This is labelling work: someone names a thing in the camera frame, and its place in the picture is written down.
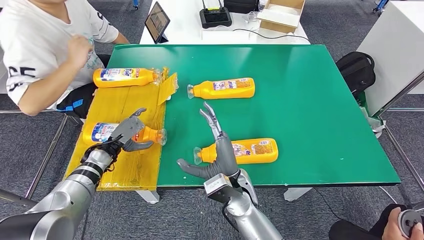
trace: green table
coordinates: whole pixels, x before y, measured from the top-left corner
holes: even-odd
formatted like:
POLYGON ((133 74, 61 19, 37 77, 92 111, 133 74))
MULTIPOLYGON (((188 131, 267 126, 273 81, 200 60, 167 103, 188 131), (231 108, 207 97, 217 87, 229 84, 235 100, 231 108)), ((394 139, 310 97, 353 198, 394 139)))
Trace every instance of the green table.
POLYGON ((324 45, 121 45, 109 68, 161 68, 178 73, 166 104, 167 144, 157 186, 189 188, 204 180, 182 172, 193 148, 214 142, 199 114, 203 99, 187 84, 252 77, 254 97, 208 100, 231 140, 274 138, 278 159, 241 165, 256 186, 395 185, 400 179, 369 128, 324 45))

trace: tablet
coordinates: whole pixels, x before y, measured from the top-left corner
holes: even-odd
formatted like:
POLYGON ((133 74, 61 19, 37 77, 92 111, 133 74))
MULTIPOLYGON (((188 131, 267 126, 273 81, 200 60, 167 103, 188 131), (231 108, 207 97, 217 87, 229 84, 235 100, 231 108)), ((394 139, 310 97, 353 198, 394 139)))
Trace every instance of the tablet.
POLYGON ((144 24, 155 44, 168 42, 164 36, 164 32, 168 24, 170 24, 170 18, 164 12, 159 2, 154 3, 144 24))

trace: robotic arm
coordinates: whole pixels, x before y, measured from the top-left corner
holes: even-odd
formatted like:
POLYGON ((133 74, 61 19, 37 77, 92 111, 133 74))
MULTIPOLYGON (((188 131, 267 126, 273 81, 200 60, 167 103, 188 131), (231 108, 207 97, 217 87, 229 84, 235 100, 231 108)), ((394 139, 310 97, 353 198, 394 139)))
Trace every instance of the robotic arm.
POLYGON ((108 141, 90 147, 81 165, 33 208, 1 220, 0 239, 72 240, 103 173, 116 162, 121 149, 133 152, 153 144, 131 139, 145 127, 138 118, 144 111, 138 109, 118 125, 108 141))
POLYGON ((246 240, 282 240, 270 220, 255 206, 258 198, 248 173, 239 168, 233 145, 228 135, 222 131, 212 107, 204 102, 207 112, 200 110, 205 117, 216 143, 216 160, 205 167, 188 164, 184 159, 177 160, 180 168, 193 176, 204 178, 204 189, 208 198, 225 204, 229 214, 235 219, 234 228, 246 240))

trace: cable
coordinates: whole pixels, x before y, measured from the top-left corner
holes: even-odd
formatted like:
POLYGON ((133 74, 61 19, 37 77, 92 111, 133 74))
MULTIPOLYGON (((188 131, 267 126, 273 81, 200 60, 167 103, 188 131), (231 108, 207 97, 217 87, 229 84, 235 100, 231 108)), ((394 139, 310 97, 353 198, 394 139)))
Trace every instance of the cable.
POLYGON ((392 195, 390 195, 390 193, 384 189, 382 186, 378 186, 379 188, 381 188, 381 190, 383 190, 385 192, 385 194, 387 194, 387 196, 395 203, 398 204, 398 202, 392 197, 392 195))
POLYGON ((329 203, 327 202, 326 198, 324 197, 324 195, 323 195, 320 191, 318 191, 318 189, 316 189, 315 187, 314 187, 313 189, 315 189, 315 191, 316 191, 319 195, 321 195, 321 197, 322 197, 322 199, 324 200, 325 204, 327 204, 327 207, 330 209, 330 211, 332 212, 332 214, 333 214, 336 218, 338 218, 339 220, 345 220, 345 219, 343 219, 343 218, 341 218, 341 217, 337 216, 337 214, 335 214, 335 213, 334 213, 334 211, 333 211, 333 210, 332 210, 332 208, 330 207, 329 203))
POLYGON ((208 9, 206 8, 206 5, 205 5, 205 0, 201 0, 201 2, 203 3, 203 9, 208 10, 208 9))
POLYGON ((232 222, 232 221, 230 221, 230 219, 228 218, 228 216, 227 216, 227 214, 225 213, 225 208, 228 206, 228 203, 229 203, 230 201, 227 201, 225 204, 224 204, 224 206, 222 207, 222 210, 221 210, 221 212, 222 212, 222 215, 224 216, 224 218, 225 218, 225 220, 231 225, 231 227, 234 229, 234 230, 236 230, 237 232, 239 232, 239 229, 237 228, 237 226, 232 222))
POLYGON ((268 37, 268 36, 264 36, 264 35, 262 35, 262 34, 260 34, 260 33, 257 33, 257 32, 255 32, 255 31, 248 30, 248 29, 243 29, 243 28, 236 28, 236 29, 234 29, 234 30, 233 30, 233 32, 234 32, 234 31, 237 31, 237 30, 242 30, 242 31, 251 32, 251 33, 254 33, 254 34, 257 34, 257 35, 261 36, 261 37, 262 37, 262 38, 264 38, 264 39, 280 39, 280 38, 284 38, 284 37, 295 37, 295 38, 305 39, 305 40, 307 40, 307 42, 308 42, 308 43, 311 43, 311 42, 309 41, 309 39, 307 39, 307 38, 306 38, 306 37, 304 37, 304 36, 296 36, 296 35, 282 35, 282 36, 276 36, 276 37, 268 37))

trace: robot finger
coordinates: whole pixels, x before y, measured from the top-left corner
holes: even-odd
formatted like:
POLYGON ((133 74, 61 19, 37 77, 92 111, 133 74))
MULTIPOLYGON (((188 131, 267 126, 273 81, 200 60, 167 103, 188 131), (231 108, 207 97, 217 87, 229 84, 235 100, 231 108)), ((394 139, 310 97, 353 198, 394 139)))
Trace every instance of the robot finger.
POLYGON ((145 111, 146 111, 146 108, 145 107, 139 108, 130 117, 132 117, 132 116, 138 117, 138 116, 140 116, 145 111))
POLYGON ((219 132, 222 132, 223 130, 221 129, 221 125, 218 122, 217 116, 215 115, 215 111, 214 109, 211 107, 211 105, 209 105, 206 101, 203 102, 203 106, 206 108, 206 110, 208 111, 209 115, 211 116, 213 122, 215 123, 216 128, 218 129, 219 132))
POLYGON ((135 142, 132 139, 127 141, 123 146, 122 149, 125 152, 135 152, 140 151, 144 149, 148 149, 153 145, 153 141, 146 141, 146 142, 135 142))
POLYGON ((203 179, 208 179, 208 174, 204 167, 188 164, 186 160, 180 158, 176 161, 181 170, 187 174, 203 179))
POLYGON ((215 122, 212 119, 212 117, 208 113, 203 111, 203 109, 200 109, 199 112, 206 119, 207 123, 210 126, 210 129, 212 129, 213 137, 215 138, 215 140, 218 140, 219 139, 218 137, 221 135, 221 132, 218 130, 217 126, 215 125, 215 122))

